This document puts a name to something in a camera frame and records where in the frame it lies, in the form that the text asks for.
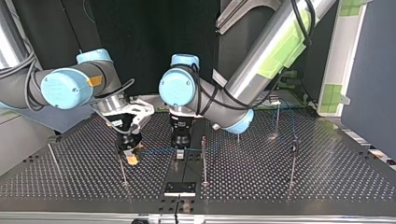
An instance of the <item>cable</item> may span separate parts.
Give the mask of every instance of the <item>cable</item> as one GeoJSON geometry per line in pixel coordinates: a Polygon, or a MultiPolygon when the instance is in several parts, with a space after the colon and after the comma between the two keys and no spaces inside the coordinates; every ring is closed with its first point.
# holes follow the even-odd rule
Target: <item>cable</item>
{"type": "MultiPolygon", "coordinates": [[[[280,74],[279,77],[277,78],[276,83],[274,84],[273,88],[272,88],[270,91],[268,91],[268,93],[267,93],[267,94],[262,98],[262,100],[260,100],[257,104],[255,104],[255,105],[250,105],[250,106],[244,106],[244,107],[236,107],[236,106],[232,106],[232,105],[226,105],[226,104],[224,104],[223,102],[220,102],[220,101],[216,100],[216,99],[215,99],[215,96],[211,96],[211,95],[201,86],[201,81],[200,81],[199,75],[197,75],[196,73],[194,73],[193,76],[192,76],[192,78],[194,79],[194,82],[195,82],[196,85],[197,85],[198,92],[203,92],[203,93],[206,95],[206,97],[208,97],[209,100],[213,101],[214,103],[216,103],[216,104],[218,104],[218,105],[221,105],[221,106],[224,106],[224,107],[229,108],[229,109],[233,109],[233,110],[248,110],[248,109],[253,109],[253,108],[255,108],[255,107],[261,105],[262,103],[264,103],[265,100],[268,98],[268,96],[269,96],[269,95],[272,93],[272,91],[275,89],[277,83],[279,83],[281,77],[282,77],[282,74],[280,74]]],[[[200,101],[200,95],[201,95],[201,93],[198,94],[198,104],[201,103],[201,101],[200,101]]]]}
{"type": "Polygon", "coordinates": [[[34,108],[34,105],[32,105],[32,102],[31,102],[31,98],[34,98],[34,97],[33,97],[32,93],[30,92],[30,87],[29,87],[31,76],[32,76],[33,70],[35,68],[35,61],[36,61],[36,59],[34,59],[32,61],[32,63],[30,64],[29,70],[26,75],[26,79],[25,79],[25,83],[24,83],[24,98],[25,98],[25,103],[29,109],[31,109],[33,111],[39,111],[44,106],[38,105],[39,108],[34,108]]]}
{"type": "Polygon", "coordinates": [[[75,30],[75,28],[74,28],[74,26],[73,26],[72,21],[70,20],[70,17],[69,17],[69,14],[67,13],[66,7],[64,6],[64,0],[61,0],[61,5],[62,5],[62,10],[64,11],[64,15],[65,15],[66,18],[67,18],[67,22],[69,23],[70,28],[71,28],[71,30],[72,30],[72,32],[73,32],[73,36],[74,36],[75,39],[76,39],[76,42],[77,42],[77,45],[78,45],[78,49],[80,50],[80,53],[82,53],[81,44],[79,43],[76,30],[75,30]]]}
{"type": "Polygon", "coordinates": [[[298,22],[300,29],[304,35],[304,45],[310,46],[310,45],[312,45],[312,34],[314,33],[314,28],[315,28],[316,18],[317,18],[315,8],[312,5],[311,0],[305,0],[306,4],[308,5],[309,13],[311,16],[311,22],[310,22],[309,33],[308,33],[304,26],[303,19],[301,18],[300,10],[298,9],[296,0],[290,0],[290,1],[291,1],[291,6],[293,8],[294,14],[297,19],[297,22],[298,22]]]}
{"type": "Polygon", "coordinates": [[[35,60],[35,52],[33,51],[32,46],[26,40],[23,40],[23,42],[25,43],[25,45],[30,50],[29,56],[26,59],[24,59],[22,62],[20,62],[18,65],[0,71],[0,79],[3,79],[5,77],[10,77],[10,76],[14,75],[15,73],[21,71],[24,67],[26,67],[30,63],[32,63],[33,60],[35,60]]]}
{"type": "Polygon", "coordinates": [[[201,79],[199,78],[199,69],[198,69],[198,66],[195,64],[195,63],[193,63],[192,65],[191,65],[191,67],[192,67],[192,71],[193,71],[193,73],[198,77],[198,82],[199,82],[199,84],[197,85],[197,89],[198,89],[198,92],[200,92],[199,94],[198,94],[198,104],[197,104],[197,111],[196,111],[196,115],[199,115],[200,113],[201,113],[201,101],[202,101],[202,96],[201,96],[201,88],[202,88],[202,86],[201,86],[201,79]]]}
{"type": "Polygon", "coordinates": [[[96,24],[95,20],[93,18],[91,18],[90,15],[88,15],[88,11],[87,11],[87,8],[85,6],[87,4],[87,2],[88,2],[87,0],[82,1],[82,8],[84,9],[85,16],[88,18],[88,20],[90,20],[91,22],[96,24]]]}
{"type": "Polygon", "coordinates": [[[279,101],[283,102],[288,107],[288,110],[291,112],[291,120],[292,120],[291,123],[292,123],[292,128],[293,128],[293,135],[294,135],[294,137],[297,137],[296,120],[295,120],[295,117],[294,117],[294,112],[291,110],[290,105],[288,104],[288,102],[286,102],[285,99],[280,98],[280,97],[278,99],[279,99],[279,101]]]}
{"type": "Polygon", "coordinates": [[[315,106],[316,108],[318,108],[317,103],[314,102],[314,98],[312,98],[312,96],[311,96],[311,95],[309,94],[309,92],[306,90],[306,87],[305,87],[305,85],[304,85],[304,83],[303,83],[303,79],[302,79],[302,78],[299,78],[299,79],[300,79],[301,86],[302,86],[303,89],[304,89],[304,92],[308,95],[309,99],[311,99],[310,101],[312,102],[312,104],[314,104],[314,106],[315,106]]]}

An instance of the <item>gray wall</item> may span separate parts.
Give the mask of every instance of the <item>gray wall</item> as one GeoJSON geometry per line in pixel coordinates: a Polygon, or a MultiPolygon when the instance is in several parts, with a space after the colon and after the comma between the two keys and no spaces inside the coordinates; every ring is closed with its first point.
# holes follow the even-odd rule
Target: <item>gray wall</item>
{"type": "Polygon", "coordinates": [[[45,146],[53,134],[21,115],[0,111],[0,175],[45,146]]]}
{"type": "MultiPolygon", "coordinates": [[[[221,0],[224,10],[231,0],[221,0]]],[[[274,11],[269,7],[256,7],[219,37],[219,72],[227,80],[244,60],[257,36],[271,19],[274,11]]]]}
{"type": "Polygon", "coordinates": [[[396,159],[396,1],[369,3],[361,27],[342,122],[396,159]]]}

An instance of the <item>metal base plate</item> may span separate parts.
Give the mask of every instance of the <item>metal base plate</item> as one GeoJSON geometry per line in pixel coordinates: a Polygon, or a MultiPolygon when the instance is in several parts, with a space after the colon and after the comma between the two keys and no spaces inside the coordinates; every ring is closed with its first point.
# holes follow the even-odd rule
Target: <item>metal base plate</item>
{"type": "Polygon", "coordinates": [[[206,135],[207,177],[200,151],[176,161],[169,148],[167,114],[156,114],[143,133],[141,163],[127,166],[122,185],[115,134],[94,118],[0,178],[0,211],[203,215],[350,215],[396,217],[396,173],[310,109],[256,111],[237,137],[195,125],[206,135]],[[290,183],[293,136],[300,138],[290,183]],[[195,197],[165,198],[167,182],[195,182],[195,197]]]}

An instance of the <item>black cable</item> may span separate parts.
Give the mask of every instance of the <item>black cable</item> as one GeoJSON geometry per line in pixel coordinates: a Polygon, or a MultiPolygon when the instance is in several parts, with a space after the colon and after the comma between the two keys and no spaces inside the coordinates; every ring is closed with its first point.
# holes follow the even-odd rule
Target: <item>black cable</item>
{"type": "Polygon", "coordinates": [[[200,113],[201,113],[201,79],[199,78],[199,69],[198,69],[198,66],[195,64],[195,63],[193,63],[192,65],[191,65],[191,68],[192,68],[192,72],[194,73],[194,74],[196,74],[197,76],[198,76],[198,85],[197,85],[197,89],[198,89],[198,92],[199,92],[199,94],[198,94],[198,104],[197,104],[197,111],[196,111],[196,115],[199,115],[200,113]]]}
{"type": "Polygon", "coordinates": [[[309,33],[306,31],[306,28],[304,26],[303,19],[301,18],[300,10],[298,9],[297,2],[296,0],[290,0],[291,1],[291,6],[293,8],[294,14],[296,16],[297,22],[300,26],[301,31],[303,32],[304,35],[304,45],[310,46],[312,45],[312,34],[314,33],[314,28],[316,24],[316,12],[315,8],[312,5],[311,0],[305,0],[306,4],[308,5],[309,13],[311,16],[311,24],[309,27],[309,33]]]}
{"type": "Polygon", "coordinates": [[[235,97],[233,97],[228,91],[227,89],[224,89],[224,93],[230,98],[232,99],[234,102],[236,102],[237,104],[241,105],[241,106],[248,106],[247,104],[242,103],[241,101],[239,101],[238,99],[236,99],[235,97]]]}
{"type": "Polygon", "coordinates": [[[76,42],[77,42],[77,44],[78,44],[78,49],[82,52],[82,47],[81,47],[81,44],[80,44],[79,41],[78,41],[78,36],[77,36],[76,30],[75,30],[75,28],[73,27],[73,23],[72,23],[72,21],[70,21],[69,14],[67,13],[66,7],[64,6],[64,0],[61,0],[61,5],[62,5],[62,10],[64,11],[64,15],[65,15],[66,18],[67,18],[67,22],[69,23],[70,28],[72,29],[73,35],[74,35],[74,37],[75,37],[75,39],[76,39],[76,42]]]}
{"type": "Polygon", "coordinates": [[[317,13],[315,12],[314,5],[312,5],[311,0],[305,0],[306,4],[308,5],[309,13],[311,14],[311,24],[309,26],[309,38],[312,41],[312,34],[314,33],[315,25],[317,24],[317,13]]]}
{"type": "Polygon", "coordinates": [[[271,90],[265,95],[265,97],[263,97],[257,104],[255,104],[255,105],[250,105],[250,106],[244,106],[244,107],[236,107],[236,106],[232,106],[232,105],[226,105],[226,104],[224,104],[223,102],[220,102],[220,101],[216,100],[214,96],[212,97],[212,96],[201,86],[201,81],[200,81],[199,75],[198,75],[197,73],[193,73],[192,78],[194,79],[194,82],[196,83],[196,85],[198,86],[197,88],[199,89],[199,91],[198,91],[198,92],[199,92],[199,94],[198,94],[198,104],[201,103],[201,102],[200,102],[200,99],[201,99],[200,95],[201,95],[201,92],[203,92],[204,95],[206,95],[206,97],[209,98],[209,100],[215,102],[215,103],[218,104],[218,105],[222,105],[222,106],[224,106],[224,107],[226,107],[226,108],[233,109],[233,110],[248,110],[248,109],[256,108],[257,106],[259,106],[259,105],[261,105],[262,103],[265,102],[265,100],[268,98],[268,96],[271,95],[272,91],[273,91],[273,90],[275,89],[275,87],[277,86],[277,83],[279,83],[280,79],[282,78],[282,74],[279,75],[279,77],[277,78],[276,83],[274,84],[274,86],[272,87],[272,89],[271,89],[271,90]]]}
{"type": "Polygon", "coordinates": [[[217,84],[215,84],[215,89],[212,92],[212,96],[209,98],[209,101],[206,103],[206,106],[204,108],[204,110],[202,110],[201,115],[203,116],[206,111],[209,109],[209,107],[212,105],[212,99],[216,97],[216,94],[218,94],[219,91],[219,86],[217,84]]]}
{"type": "Polygon", "coordinates": [[[305,85],[304,85],[304,83],[303,83],[303,80],[302,80],[301,78],[299,78],[299,79],[300,79],[301,86],[302,86],[303,89],[304,89],[304,92],[308,95],[309,99],[311,99],[310,101],[312,102],[312,104],[314,104],[314,106],[315,106],[316,108],[318,108],[317,103],[314,102],[314,98],[312,98],[312,96],[311,96],[311,95],[309,94],[309,92],[306,90],[306,87],[305,87],[305,85]]]}

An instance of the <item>green tape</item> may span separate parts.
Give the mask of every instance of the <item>green tape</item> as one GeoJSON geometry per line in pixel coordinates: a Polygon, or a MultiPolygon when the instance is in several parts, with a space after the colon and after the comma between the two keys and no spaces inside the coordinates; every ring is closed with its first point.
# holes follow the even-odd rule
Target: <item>green tape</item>
{"type": "Polygon", "coordinates": [[[0,117],[6,116],[10,113],[12,113],[10,110],[0,110],[0,117]]]}
{"type": "Polygon", "coordinates": [[[323,96],[319,107],[320,113],[336,113],[337,107],[341,103],[342,85],[326,84],[324,86],[323,96]]]}
{"type": "Polygon", "coordinates": [[[340,16],[357,16],[361,13],[362,0],[343,0],[341,3],[340,16]]]}
{"type": "MultiPolygon", "coordinates": [[[[304,26],[309,30],[310,15],[306,10],[300,11],[304,26]]],[[[282,67],[290,67],[291,64],[305,49],[303,44],[304,35],[297,20],[283,35],[283,38],[276,43],[272,52],[265,58],[257,72],[263,77],[272,79],[282,67]]]]}

